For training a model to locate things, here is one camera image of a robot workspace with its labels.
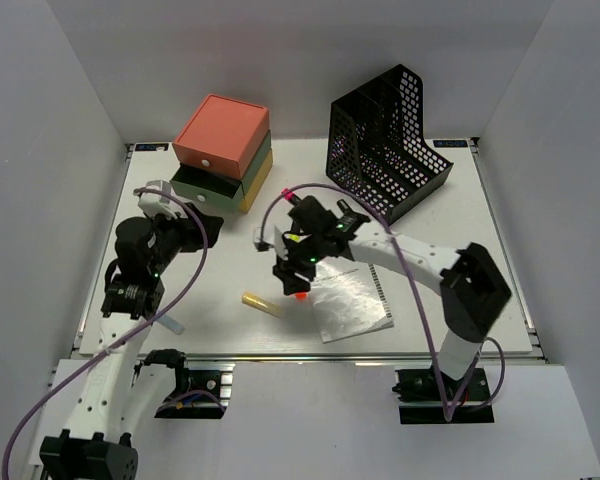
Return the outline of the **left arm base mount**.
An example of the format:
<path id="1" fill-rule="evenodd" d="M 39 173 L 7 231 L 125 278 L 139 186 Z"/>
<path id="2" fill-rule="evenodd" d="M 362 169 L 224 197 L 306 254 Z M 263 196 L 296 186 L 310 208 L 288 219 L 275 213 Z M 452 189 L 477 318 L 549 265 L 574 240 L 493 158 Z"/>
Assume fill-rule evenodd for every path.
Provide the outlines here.
<path id="1" fill-rule="evenodd" d="M 233 383 L 233 366 L 193 365 L 185 370 L 180 386 L 157 409 L 157 419 L 220 420 L 228 408 Z"/>

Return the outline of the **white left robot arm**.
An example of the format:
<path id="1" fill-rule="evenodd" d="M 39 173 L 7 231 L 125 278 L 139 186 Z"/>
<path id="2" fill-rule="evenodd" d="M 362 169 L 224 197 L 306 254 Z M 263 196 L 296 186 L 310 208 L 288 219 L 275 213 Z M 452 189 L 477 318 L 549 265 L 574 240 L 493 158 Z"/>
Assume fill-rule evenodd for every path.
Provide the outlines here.
<path id="1" fill-rule="evenodd" d="M 184 355 L 175 349 L 138 358 L 149 321 L 162 301 L 162 275 L 180 253 L 213 247 L 223 219 L 199 213 L 158 213 L 122 221 L 115 257 L 105 273 L 99 347 L 74 409 L 57 436 L 43 439 L 39 455 L 52 479 L 133 479 L 138 452 L 133 437 L 168 397 L 191 387 Z"/>

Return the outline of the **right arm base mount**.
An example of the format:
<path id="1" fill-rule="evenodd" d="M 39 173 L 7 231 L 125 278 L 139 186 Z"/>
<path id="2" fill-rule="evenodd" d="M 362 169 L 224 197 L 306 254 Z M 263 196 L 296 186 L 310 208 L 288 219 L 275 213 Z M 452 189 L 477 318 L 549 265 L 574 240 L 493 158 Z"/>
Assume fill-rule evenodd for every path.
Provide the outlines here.
<path id="1" fill-rule="evenodd" d="M 399 369 L 392 392 L 397 396 L 401 425 L 447 424 L 442 398 L 431 368 Z M 451 424 L 493 424 L 493 408 L 485 405 L 491 396 L 485 370 L 476 368 L 458 400 Z"/>

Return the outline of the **green drawer box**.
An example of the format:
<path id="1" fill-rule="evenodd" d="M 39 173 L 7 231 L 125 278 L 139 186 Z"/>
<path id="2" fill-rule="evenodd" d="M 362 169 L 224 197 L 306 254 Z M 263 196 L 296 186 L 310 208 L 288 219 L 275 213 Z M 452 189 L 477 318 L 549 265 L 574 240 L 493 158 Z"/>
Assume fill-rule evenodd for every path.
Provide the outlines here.
<path id="1" fill-rule="evenodd" d="M 240 180 L 181 165 L 170 181 L 171 186 L 182 198 L 227 211 L 239 211 L 239 206 L 270 149 L 271 132 L 268 131 Z"/>

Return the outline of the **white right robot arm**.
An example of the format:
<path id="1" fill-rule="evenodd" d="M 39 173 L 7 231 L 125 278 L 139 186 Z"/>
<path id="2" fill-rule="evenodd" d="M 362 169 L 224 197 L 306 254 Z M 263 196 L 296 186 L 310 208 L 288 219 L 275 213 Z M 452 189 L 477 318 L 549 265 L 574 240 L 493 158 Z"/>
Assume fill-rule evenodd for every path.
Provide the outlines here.
<path id="1" fill-rule="evenodd" d="M 315 197 L 285 191 L 292 208 L 292 230 L 275 231 L 273 274 L 290 296 L 310 290 L 317 265 L 327 258 L 371 264 L 424 286 L 442 303 L 447 333 L 432 364 L 431 384 L 452 399 L 468 385 L 467 372 L 477 358 L 512 292 L 489 251 L 471 242 L 447 248 L 393 233 L 381 223 L 339 201 L 335 215 Z"/>

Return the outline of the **pastel yellow highlighter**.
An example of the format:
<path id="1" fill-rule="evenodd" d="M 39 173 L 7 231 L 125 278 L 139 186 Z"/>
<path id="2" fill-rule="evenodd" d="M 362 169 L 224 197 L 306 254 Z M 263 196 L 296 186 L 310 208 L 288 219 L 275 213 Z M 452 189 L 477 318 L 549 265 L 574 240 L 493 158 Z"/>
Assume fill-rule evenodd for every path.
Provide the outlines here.
<path id="1" fill-rule="evenodd" d="M 279 305 L 276 305 L 250 292 L 245 292 L 242 295 L 241 302 L 250 308 L 256 309 L 276 318 L 282 318 L 284 316 L 284 310 Z"/>

